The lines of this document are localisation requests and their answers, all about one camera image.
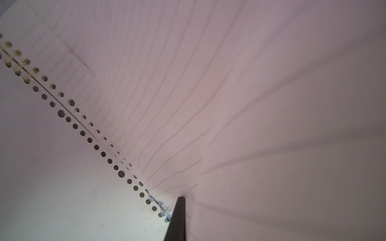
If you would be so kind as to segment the white spiral notebook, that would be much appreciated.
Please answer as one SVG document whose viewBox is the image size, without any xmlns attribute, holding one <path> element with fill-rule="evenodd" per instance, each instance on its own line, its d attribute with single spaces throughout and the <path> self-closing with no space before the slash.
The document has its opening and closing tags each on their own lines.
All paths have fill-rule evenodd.
<svg viewBox="0 0 386 241">
<path fill-rule="evenodd" d="M 1 238 L 386 238 L 385 1 L 1 1 Z"/>
</svg>

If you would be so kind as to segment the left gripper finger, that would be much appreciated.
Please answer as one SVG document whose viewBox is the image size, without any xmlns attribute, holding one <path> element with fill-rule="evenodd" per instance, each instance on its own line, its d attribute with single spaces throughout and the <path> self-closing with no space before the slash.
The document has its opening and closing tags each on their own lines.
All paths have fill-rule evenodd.
<svg viewBox="0 0 386 241">
<path fill-rule="evenodd" d="M 186 198 L 177 199 L 164 241 L 186 241 Z"/>
</svg>

